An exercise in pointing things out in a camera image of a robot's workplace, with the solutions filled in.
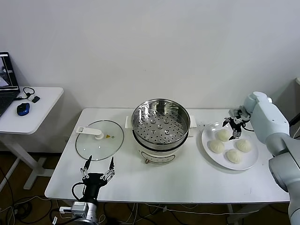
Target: floor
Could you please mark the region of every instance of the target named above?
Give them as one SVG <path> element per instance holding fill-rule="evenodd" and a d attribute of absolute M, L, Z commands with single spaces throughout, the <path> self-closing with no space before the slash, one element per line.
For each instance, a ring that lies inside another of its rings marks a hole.
<path fill-rule="evenodd" d="M 0 168 L 6 173 L 10 166 L 13 164 L 15 160 L 15 157 L 13 155 L 0 155 Z M 47 157 L 47 160 L 45 162 L 45 168 L 48 169 L 54 169 L 57 162 L 59 160 L 58 156 L 51 156 Z M 49 182 L 50 178 L 44 178 L 39 177 L 35 184 L 33 185 L 31 190 L 23 190 L 23 185 L 26 182 L 26 179 L 30 175 L 31 169 L 23 162 L 20 162 L 17 168 L 15 169 L 14 173 L 9 179 L 13 195 L 14 195 L 14 201 L 16 202 L 20 198 L 33 196 L 33 195 L 44 195 L 44 191 L 47 187 L 47 184 Z M 47 212 L 50 209 L 51 203 L 50 201 L 42 201 L 39 199 L 34 199 L 31 201 L 32 203 L 32 211 L 31 213 L 23 220 L 24 222 L 32 222 L 37 219 L 40 219 L 42 216 L 46 215 Z M 0 208 L 3 210 L 6 207 L 10 206 L 12 204 L 12 197 L 10 194 L 10 190 L 8 185 L 6 184 L 3 190 L 0 192 Z M 57 208 L 56 201 L 52 201 L 52 208 Z M 60 206 L 67 206 L 64 202 L 58 201 L 58 204 Z M 104 203 L 99 203 L 97 208 L 97 216 L 99 217 L 101 214 L 103 214 L 103 206 Z M 145 204 L 139 204 L 140 214 L 141 216 L 146 216 L 149 214 L 149 206 Z M 173 210 L 183 210 L 183 211 L 190 211 L 190 212 L 212 212 L 212 213 L 224 213 L 228 212 L 226 205 L 198 205 L 194 209 L 187 209 L 182 205 L 176 204 L 176 205 L 168 205 L 167 206 L 170 209 Z M 241 205 L 234 205 L 233 206 L 235 210 L 238 210 Z M 241 221 L 240 224 L 244 225 L 250 225 L 250 224 L 256 224 L 256 225 L 265 225 L 265 224 L 281 224 L 281 225 L 288 225 L 289 218 L 288 215 L 285 213 L 287 212 L 288 204 L 282 203 L 282 204 L 273 204 L 273 208 L 283 211 L 278 212 L 275 209 L 271 208 L 270 206 L 264 207 L 262 210 L 260 210 L 257 213 L 253 213 L 246 217 L 244 221 Z M 151 207 L 151 211 L 153 212 L 156 209 L 156 207 Z M 130 210 L 128 208 L 128 205 L 126 203 L 106 203 L 105 204 L 105 212 L 106 215 L 110 218 L 115 218 L 116 220 L 126 221 L 130 215 Z M 212 216 L 212 215 L 196 215 L 196 214 L 188 214 L 188 213 L 179 213 L 175 212 L 175 216 L 178 218 L 178 220 L 182 224 L 188 224 L 188 225 L 226 225 L 226 216 Z M 5 216 L 6 212 L 0 213 L 0 225 L 5 225 Z M 59 220 L 58 223 L 62 223 L 67 221 L 68 219 L 61 219 L 59 217 L 59 214 L 56 214 L 58 216 Z M 138 225 L 149 225 L 149 224 L 157 224 L 157 225 L 165 225 L 165 224 L 172 224 L 172 225 L 179 225 L 180 223 L 175 219 L 174 215 L 172 215 L 171 212 L 163 212 L 162 210 L 157 210 L 155 215 L 151 215 L 147 217 L 148 219 L 152 220 L 153 222 L 150 222 L 146 219 L 141 219 L 137 223 Z M 20 221 L 16 220 L 16 225 L 24 224 Z M 40 220 L 39 222 L 33 223 L 33 224 L 39 224 L 39 225 L 50 225 L 52 224 L 50 222 L 49 216 L 47 215 L 45 218 Z"/>

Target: computer mouse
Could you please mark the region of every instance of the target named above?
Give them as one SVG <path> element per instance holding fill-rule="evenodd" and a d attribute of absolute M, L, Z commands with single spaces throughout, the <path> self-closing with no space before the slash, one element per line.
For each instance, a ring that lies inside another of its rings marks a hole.
<path fill-rule="evenodd" d="M 29 113 L 30 105 L 29 103 L 22 103 L 17 106 L 17 114 L 19 116 L 25 116 Z"/>

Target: laptop screen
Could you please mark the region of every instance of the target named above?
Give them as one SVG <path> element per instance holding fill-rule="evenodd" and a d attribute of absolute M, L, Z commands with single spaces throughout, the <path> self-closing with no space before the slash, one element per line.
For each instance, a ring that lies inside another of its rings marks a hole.
<path fill-rule="evenodd" d="M 19 90 L 7 52 L 0 52 L 0 91 L 1 90 Z"/>

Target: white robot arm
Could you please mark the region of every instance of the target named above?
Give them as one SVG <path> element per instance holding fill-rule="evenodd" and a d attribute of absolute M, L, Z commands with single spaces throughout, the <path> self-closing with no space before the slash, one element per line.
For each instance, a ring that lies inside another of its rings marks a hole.
<path fill-rule="evenodd" d="M 289 135 L 289 124 L 272 100 L 264 93 L 253 92 L 243 106 L 229 111 L 232 139 L 240 136 L 239 127 L 251 121 L 257 138 L 267 145 L 274 158 L 269 169 L 276 183 L 290 195 L 289 217 L 292 225 L 300 224 L 300 141 Z"/>

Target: small white desk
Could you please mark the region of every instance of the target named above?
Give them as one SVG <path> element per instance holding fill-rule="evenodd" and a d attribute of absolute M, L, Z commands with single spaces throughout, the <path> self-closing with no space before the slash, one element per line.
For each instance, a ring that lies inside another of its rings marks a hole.
<path fill-rule="evenodd" d="M 197 135 L 188 138 L 180 149 L 180 155 L 165 165 L 145 164 L 135 149 L 132 131 L 125 129 L 126 116 L 133 109 L 84 109 L 55 168 L 45 195 L 53 199 L 74 200 L 72 186 L 81 181 L 80 167 L 85 159 L 76 151 L 78 126 L 87 126 L 97 120 L 117 122 L 124 131 L 124 142 L 114 154 L 116 175 L 100 189 L 100 202 L 135 203 L 274 203 L 288 202 L 289 195 L 274 181 L 268 167 L 272 155 L 260 143 L 255 134 L 259 158 L 245 171 L 233 171 L 217 165 L 204 151 L 201 143 L 203 125 L 223 122 L 226 109 L 190 109 L 198 125 Z M 90 173 L 103 173 L 111 158 L 91 162 Z M 82 188 L 75 194 L 82 196 Z"/>
<path fill-rule="evenodd" d="M 56 104 L 58 99 L 63 93 L 62 88 L 56 87 L 32 87 L 35 90 L 35 95 L 41 99 L 33 103 L 29 100 L 14 101 L 9 108 L 0 117 L 0 134 L 18 134 L 18 135 L 30 135 L 33 134 L 44 121 L 50 110 Z M 20 87 L 20 95 L 23 98 L 26 97 L 23 92 L 23 87 Z M 16 108 L 21 103 L 30 103 L 29 113 L 25 116 L 19 116 L 16 113 Z M 6 177 L 9 178 L 19 160 L 25 162 L 31 169 L 32 173 L 24 185 L 24 189 L 31 189 L 37 176 L 51 177 L 53 170 L 44 169 L 43 163 L 46 158 L 40 158 L 37 162 L 34 160 L 26 150 L 24 150 L 15 140 L 13 135 L 0 135 L 0 140 L 4 145 L 17 156 L 17 160 L 10 168 Z M 4 187 L 6 180 L 4 179 L 0 184 L 0 191 Z"/>

